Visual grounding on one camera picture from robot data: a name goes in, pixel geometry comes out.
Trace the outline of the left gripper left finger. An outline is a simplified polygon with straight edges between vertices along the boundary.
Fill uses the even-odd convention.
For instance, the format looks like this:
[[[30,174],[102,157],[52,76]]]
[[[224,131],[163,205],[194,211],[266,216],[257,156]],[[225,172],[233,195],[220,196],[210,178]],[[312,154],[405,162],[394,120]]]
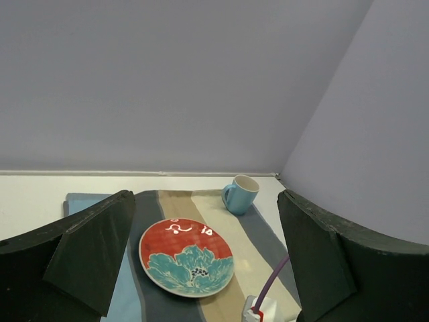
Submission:
[[[135,213],[131,191],[1,241],[2,317],[105,317]]]

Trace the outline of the red plate with teal flower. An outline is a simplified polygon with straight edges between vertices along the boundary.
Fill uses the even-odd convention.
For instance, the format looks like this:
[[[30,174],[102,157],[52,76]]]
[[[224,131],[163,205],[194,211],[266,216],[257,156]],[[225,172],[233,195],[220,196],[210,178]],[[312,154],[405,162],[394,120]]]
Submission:
[[[207,224],[193,219],[164,219],[149,226],[141,235],[138,254],[149,279],[181,297],[210,297],[222,291],[234,275],[227,242]]]

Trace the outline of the light blue mug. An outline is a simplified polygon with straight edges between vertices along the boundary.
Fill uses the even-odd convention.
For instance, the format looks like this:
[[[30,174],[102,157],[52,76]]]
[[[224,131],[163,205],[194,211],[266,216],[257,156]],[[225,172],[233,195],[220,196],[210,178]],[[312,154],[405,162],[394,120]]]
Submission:
[[[259,192],[259,184],[251,177],[239,174],[225,186],[221,197],[226,209],[233,215],[244,215]]]

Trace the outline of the striped cloth placemat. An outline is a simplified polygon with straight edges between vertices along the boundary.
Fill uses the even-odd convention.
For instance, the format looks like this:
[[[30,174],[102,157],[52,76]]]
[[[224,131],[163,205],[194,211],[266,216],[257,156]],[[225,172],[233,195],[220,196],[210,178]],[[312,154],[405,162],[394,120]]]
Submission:
[[[221,192],[144,191],[108,321],[240,321],[287,254],[255,207],[230,214]]]

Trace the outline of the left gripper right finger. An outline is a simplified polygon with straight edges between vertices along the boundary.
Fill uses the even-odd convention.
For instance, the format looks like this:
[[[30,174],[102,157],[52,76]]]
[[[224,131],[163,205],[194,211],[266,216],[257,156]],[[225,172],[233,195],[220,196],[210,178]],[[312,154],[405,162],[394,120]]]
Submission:
[[[300,321],[428,320],[428,246],[335,215],[290,189],[278,195]]]

